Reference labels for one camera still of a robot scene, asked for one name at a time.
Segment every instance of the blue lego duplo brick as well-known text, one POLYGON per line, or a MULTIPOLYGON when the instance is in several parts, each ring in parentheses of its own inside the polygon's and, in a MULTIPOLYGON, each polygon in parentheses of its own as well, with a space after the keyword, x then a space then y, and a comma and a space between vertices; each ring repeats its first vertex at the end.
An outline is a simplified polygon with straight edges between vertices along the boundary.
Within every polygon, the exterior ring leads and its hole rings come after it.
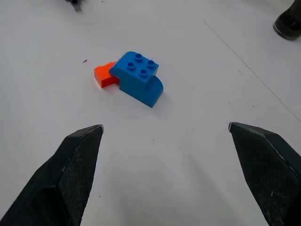
POLYGON ((120 90, 153 107, 163 92, 163 84, 156 77, 158 67, 139 53, 127 52, 109 73, 120 79, 120 90))

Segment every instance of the orange lego brick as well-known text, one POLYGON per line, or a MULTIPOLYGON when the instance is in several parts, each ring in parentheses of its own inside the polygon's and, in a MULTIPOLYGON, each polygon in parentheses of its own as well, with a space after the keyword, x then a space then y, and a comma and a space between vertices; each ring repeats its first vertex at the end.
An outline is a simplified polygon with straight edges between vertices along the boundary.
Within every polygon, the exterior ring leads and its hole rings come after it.
POLYGON ((94 76, 101 88, 105 88, 111 84, 119 84, 119 79, 110 75, 109 70, 114 66, 115 62, 109 62, 106 65, 98 66, 94 69, 94 76))

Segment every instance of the lego stud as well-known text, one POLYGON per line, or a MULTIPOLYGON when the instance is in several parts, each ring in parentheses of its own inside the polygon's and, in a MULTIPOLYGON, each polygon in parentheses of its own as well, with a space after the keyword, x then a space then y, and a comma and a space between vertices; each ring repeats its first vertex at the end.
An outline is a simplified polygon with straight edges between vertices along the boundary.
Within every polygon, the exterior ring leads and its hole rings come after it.
POLYGON ((154 61, 149 60, 149 61, 147 62, 147 67, 148 67, 148 68, 153 68, 154 66, 155 66, 155 62, 154 62, 154 61))
POLYGON ((147 71, 145 70, 145 69, 142 69, 141 71, 140 71, 140 77, 142 77, 142 78, 146 78, 147 76, 149 76, 148 74, 147 74, 147 71))
POLYGON ((130 71, 135 70, 135 64, 132 63, 132 62, 129 62, 129 63, 127 64, 127 69, 129 69, 130 71))
POLYGON ((135 55, 135 61, 138 61, 138 62, 141 62, 142 61, 142 55, 140 54, 140 53, 137 53, 136 55, 135 55))

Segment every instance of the toy block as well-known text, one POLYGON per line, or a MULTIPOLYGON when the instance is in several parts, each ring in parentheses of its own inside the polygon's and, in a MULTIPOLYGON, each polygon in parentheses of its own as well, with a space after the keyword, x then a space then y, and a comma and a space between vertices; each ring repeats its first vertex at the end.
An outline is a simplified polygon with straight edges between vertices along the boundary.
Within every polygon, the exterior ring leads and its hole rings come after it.
POLYGON ((114 66, 115 62, 109 62, 106 65, 98 66, 94 69, 94 76, 101 88, 105 88, 111 84, 119 84, 119 79, 110 75, 109 70, 114 66))
POLYGON ((120 90, 153 107, 163 92, 163 84, 156 77, 158 67, 139 53, 127 52, 109 73, 120 79, 120 90))

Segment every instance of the white table surface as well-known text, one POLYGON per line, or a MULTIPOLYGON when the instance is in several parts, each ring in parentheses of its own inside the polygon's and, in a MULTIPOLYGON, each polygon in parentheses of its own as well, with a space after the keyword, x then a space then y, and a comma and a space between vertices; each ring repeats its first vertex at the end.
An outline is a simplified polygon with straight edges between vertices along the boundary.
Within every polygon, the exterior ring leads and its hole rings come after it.
POLYGON ((265 3, 1 1, 0 215, 65 136, 103 124, 82 226, 267 225, 228 132, 301 150, 301 43, 271 27, 291 2, 265 3), (153 108, 94 80, 127 51, 159 64, 153 108))

